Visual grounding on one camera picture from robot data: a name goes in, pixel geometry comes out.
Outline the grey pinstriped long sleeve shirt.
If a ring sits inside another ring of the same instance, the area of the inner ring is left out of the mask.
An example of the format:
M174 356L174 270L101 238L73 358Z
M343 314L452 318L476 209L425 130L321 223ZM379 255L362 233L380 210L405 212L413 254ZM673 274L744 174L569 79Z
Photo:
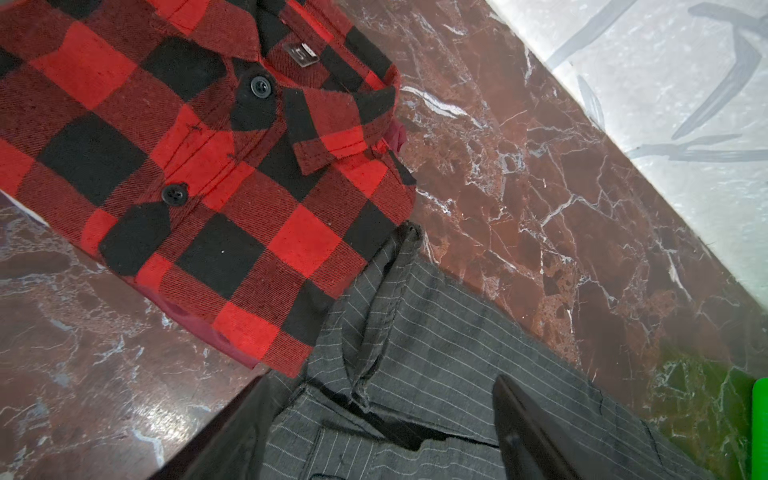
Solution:
M264 479L501 479L492 387L506 374L573 439L596 479L708 472L398 228L331 308L295 382L279 379Z

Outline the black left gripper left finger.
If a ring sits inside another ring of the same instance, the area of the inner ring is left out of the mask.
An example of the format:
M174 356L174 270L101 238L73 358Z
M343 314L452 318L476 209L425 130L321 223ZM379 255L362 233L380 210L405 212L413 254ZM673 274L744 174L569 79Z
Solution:
M288 388L271 372L254 380L153 479L257 479L269 429Z

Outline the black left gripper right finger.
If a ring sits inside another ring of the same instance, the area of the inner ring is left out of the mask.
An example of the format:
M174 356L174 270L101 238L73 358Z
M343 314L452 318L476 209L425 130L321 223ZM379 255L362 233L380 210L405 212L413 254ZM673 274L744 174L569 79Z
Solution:
M494 426L509 479L604 479L606 469L508 375L492 389Z

